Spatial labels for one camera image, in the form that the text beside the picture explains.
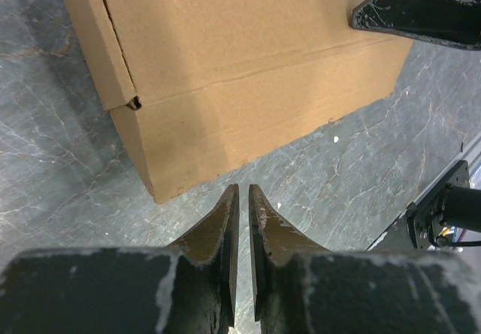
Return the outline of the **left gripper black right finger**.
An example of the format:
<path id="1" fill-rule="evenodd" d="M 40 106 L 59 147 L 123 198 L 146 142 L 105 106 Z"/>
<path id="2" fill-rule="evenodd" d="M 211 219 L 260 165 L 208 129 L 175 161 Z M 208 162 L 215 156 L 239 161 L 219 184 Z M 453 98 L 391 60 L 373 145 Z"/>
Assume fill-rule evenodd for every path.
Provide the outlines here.
<path id="1" fill-rule="evenodd" d="M 480 277 L 446 251 L 329 251 L 249 188 L 263 333 L 478 333 Z"/>

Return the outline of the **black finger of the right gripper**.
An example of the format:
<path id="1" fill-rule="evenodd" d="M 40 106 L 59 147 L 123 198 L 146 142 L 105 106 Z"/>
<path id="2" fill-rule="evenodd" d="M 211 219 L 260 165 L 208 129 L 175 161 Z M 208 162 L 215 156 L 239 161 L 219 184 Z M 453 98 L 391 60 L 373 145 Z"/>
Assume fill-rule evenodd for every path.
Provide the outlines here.
<path id="1" fill-rule="evenodd" d="M 351 28 L 479 51 L 480 0 L 364 0 Z"/>

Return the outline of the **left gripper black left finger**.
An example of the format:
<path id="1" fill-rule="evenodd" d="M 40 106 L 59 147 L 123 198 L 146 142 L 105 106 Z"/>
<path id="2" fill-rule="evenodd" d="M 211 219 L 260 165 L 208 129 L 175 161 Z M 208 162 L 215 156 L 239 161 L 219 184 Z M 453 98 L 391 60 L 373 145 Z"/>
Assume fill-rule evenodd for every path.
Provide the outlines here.
<path id="1" fill-rule="evenodd" d="M 26 250 L 1 273 L 3 333 L 227 333 L 239 188 L 164 247 Z"/>

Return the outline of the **brown cardboard box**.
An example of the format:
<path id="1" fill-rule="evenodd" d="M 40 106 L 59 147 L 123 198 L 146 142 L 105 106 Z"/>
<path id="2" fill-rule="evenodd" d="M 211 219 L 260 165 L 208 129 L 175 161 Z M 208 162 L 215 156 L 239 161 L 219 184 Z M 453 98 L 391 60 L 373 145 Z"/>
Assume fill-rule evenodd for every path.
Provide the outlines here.
<path id="1" fill-rule="evenodd" d="M 411 41 L 364 0 L 63 0 L 101 103 L 167 202 L 388 96 Z"/>

